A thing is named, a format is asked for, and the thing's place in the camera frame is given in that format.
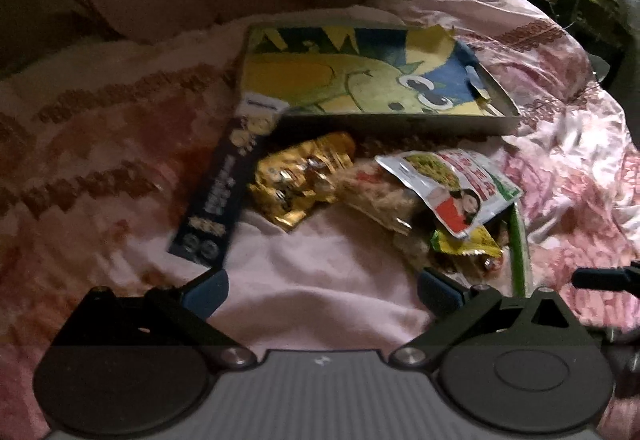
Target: snack wrapper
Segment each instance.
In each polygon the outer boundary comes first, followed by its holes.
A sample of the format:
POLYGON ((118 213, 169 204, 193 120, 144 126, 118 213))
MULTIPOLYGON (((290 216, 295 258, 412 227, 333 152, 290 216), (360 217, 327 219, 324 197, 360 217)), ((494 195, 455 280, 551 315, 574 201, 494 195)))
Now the snack wrapper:
POLYGON ((169 245, 170 254, 222 268, 255 163, 288 107, 282 100, 251 92, 242 96, 169 245))
POLYGON ((500 258, 502 256, 502 249, 491 237, 485 226, 473 229, 466 240, 459 240, 451 236, 446 230, 437 229, 431 237, 431 247, 435 252, 453 256, 484 255, 491 258, 500 258))
POLYGON ((456 238, 466 239, 522 194, 480 153, 445 149, 377 156, 376 161, 411 188, 456 238))
POLYGON ((427 207, 420 197, 375 160, 366 160, 334 175, 340 201, 386 229, 411 231, 411 220, 427 207))
POLYGON ((504 258, 492 258, 486 254, 447 254, 437 252, 428 238, 421 232, 408 235, 395 233, 393 245, 406 263, 416 272, 425 267, 435 267, 444 274, 458 274, 472 280, 471 284, 486 282, 494 278, 504 266, 504 258))
POLYGON ((297 144, 260 160, 249 191, 270 222, 291 230, 316 203, 335 202, 332 176, 353 165, 354 153, 355 143, 345 132, 297 144))

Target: yellow packet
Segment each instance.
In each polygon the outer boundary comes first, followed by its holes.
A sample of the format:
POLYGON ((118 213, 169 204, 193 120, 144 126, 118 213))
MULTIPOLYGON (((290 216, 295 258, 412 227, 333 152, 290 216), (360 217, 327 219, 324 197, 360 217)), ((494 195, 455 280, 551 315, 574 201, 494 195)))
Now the yellow packet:
POLYGON ((490 256, 501 258, 502 249, 484 226, 476 227, 466 240, 454 238, 445 229, 439 228, 431 237, 431 248, 452 256, 490 256))
POLYGON ((345 132, 302 142, 260 160, 249 191, 270 222, 291 230, 316 203, 335 202, 331 176, 351 167, 354 153, 355 143, 345 132))

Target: bed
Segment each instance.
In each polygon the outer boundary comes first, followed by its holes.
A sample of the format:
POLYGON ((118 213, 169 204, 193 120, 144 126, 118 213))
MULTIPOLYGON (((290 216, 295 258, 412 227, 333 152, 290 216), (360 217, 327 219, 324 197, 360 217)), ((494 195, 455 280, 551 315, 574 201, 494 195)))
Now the bed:
MULTIPOLYGON (((166 248, 237 100, 247 27, 336 17, 455 29, 524 116, 515 135, 458 144, 524 189, 535 285, 558 290, 585 324, 638 324, 632 296, 577 291, 569 279, 578 266, 637 257, 640 154, 585 52, 525 0, 369 0, 156 45, 72 46, 0 83, 0 438, 46 433, 31 375, 90 287, 139 295, 202 272, 166 248)), ((431 320, 386 231, 339 204, 290 234, 246 210, 226 268, 230 295, 210 322, 258 353, 387 354, 431 320)), ((638 400, 614 401, 600 431, 632 438, 638 416, 638 400)))

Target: black round pad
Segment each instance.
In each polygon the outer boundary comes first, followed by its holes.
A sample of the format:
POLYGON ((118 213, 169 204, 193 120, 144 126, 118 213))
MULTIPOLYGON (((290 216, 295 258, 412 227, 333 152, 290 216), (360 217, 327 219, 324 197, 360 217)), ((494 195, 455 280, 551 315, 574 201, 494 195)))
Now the black round pad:
POLYGON ((595 346, 491 341, 495 334, 466 341, 440 366, 446 393, 480 422, 522 434, 551 434, 592 422, 607 405, 612 376, 595 346))
POLYGON ((188 346, 54 346, 33 389, 56 426, 94 435, 159 428, 203 394, 207 367, 188 346))

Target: cartoon eye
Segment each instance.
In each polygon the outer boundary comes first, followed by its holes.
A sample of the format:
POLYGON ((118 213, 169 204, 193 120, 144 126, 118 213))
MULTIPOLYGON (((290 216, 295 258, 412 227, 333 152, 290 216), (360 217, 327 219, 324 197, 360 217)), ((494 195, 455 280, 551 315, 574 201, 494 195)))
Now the cartoon eye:
POLYGON ((420 75, 403 75, 401 77, 398 77, 398 82, 405 88, 410 88, 412 90, 418 91, 421 91, 421 89, 425 86, 430 90, 433 90, 435 88, 430 80, 420 75))
POLYGON ((418 100, 428 108, 438 110, 440 112, 453 108, 453 102, 451 99, 447 99, 447 97, 443 97, 433 92, 418 94, 418 100))
POLYGON ((418 100, 430 110, 441 112, 453 108, 452 100, 436 93, 433 83, 425 77, 420 75, 404 75, 398 78, 398 82, 405 88, 410 88, 418 92, 418 100))

